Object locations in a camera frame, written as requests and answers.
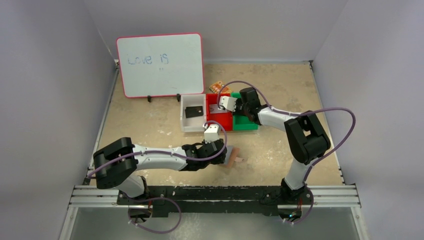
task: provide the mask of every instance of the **orange packet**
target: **orange packet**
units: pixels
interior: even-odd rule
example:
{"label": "orange packet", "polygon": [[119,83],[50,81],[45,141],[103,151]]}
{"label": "orange packet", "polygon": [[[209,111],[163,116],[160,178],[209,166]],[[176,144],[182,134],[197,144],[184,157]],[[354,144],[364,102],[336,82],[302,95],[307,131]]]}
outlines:
{"label": "orange packet", "polygon": [[[214,93],[217,94],[225,85],[225,83],[223,83],[222,81],[217,81],[214,84],[210,85],[209,90]],[[221,91],[222,94],[230,94],[232,93],[233,90],[231,90],[229,87],[224,87],[224,89]]]}

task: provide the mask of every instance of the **wall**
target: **wall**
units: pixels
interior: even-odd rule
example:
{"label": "wall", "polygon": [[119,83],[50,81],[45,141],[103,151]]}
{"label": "wall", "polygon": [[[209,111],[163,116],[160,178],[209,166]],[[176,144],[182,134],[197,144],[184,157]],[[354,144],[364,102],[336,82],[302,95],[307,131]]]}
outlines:
{"label": "wall", "polygon": [[83,0],[0,1],[0,239],[57,239],[114,62]]}
{"label": "wall", "polygon": [[85,0],[113,56],[118,37],[199,32],[206,61],[308,61],[347,0]]}
{"label": "wall", "polygon": [[[424,235],[423,24],[423,1],[349,0],[314,62],[323,105],[356,113],[338,158],[375,240]],[[349,118],[327,117],[339,141]]]}

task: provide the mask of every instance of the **beige table surface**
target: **beige table surface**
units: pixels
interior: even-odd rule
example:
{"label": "beige table surface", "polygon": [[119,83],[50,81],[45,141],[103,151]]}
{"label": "beige table surface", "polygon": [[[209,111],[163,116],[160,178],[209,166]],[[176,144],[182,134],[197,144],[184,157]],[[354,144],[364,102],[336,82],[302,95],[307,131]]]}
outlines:
{"label": "beige table surface", "polygon": [[[314,78],[306,64],[206,64],[204,79],[205,93],[211,93],[208,87],[216,81],[243,80],[259,88],[278,109],[304,112],[321,108]],[[235,83],[229,87],[239,91],[248,86]],[[320,115],[319,119],[328,129],[324,116]],[[131,137],[134,144],[146,147],[171,148],[201,142],[203,133],[181,131],[180,103],[175,97],[155,97],[151,103],[146,98],[126,98],[119,77],[99,148],[122,137]],[[228,144],[239,147],[239,156],[247,161],[236,162],[232,168],[209,165],[195,172],[150,169],[136,174],[145,176],[148,185],[279,185],[292,163],[285,132],[272,127],[259,126],[257,131],[230,132]],[[334,154],[314,167],[307,183],[342,185]]]}

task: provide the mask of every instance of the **whiteboard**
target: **whiteboard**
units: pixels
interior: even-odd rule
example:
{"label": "whiteboard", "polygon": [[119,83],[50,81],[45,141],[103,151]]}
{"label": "whiteboard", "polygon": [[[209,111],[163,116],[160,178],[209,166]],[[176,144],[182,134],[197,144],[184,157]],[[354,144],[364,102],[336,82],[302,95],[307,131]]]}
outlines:
{"label": "whiteboard", "polygon": [[204,92],[199,33],[120,37],[116,47],[128,98]]}

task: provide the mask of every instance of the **wooden tabletop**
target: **wooden tabletop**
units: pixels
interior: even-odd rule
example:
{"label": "wooden tabletop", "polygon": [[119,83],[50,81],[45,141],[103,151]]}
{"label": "wooden tabletop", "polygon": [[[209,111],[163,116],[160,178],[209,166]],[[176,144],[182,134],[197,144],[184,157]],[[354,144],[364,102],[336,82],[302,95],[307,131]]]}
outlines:
{"label": "wooden tabletop", "polygon": [[[274,107],[291,112],[321,108],[314,78],[307,64],[206,64],[205,93],[217,81],[247,81],[263,92]],[[239,91],[241,83],[229,86]],[[318,116],[326,131],[324,116]],[[126,98],[121,77],[113,92],[104,123],[99,148],[122,137],[134,144],[154,148],[174,148],[203,140],[203,133],[183,133],[180,127],[180,103],[175,97]],[[258,130],[228,133],[228,144],[240,148],[239,156],[247,159],[231,168],[209,165],[195,172],[169,169],[140,170],[148,185],[189,186],[258,186],[280,185],[289,171],[293,157],[285,132],[268,126]],[[310,185],[342,185],[334,154],[312,170]]]}

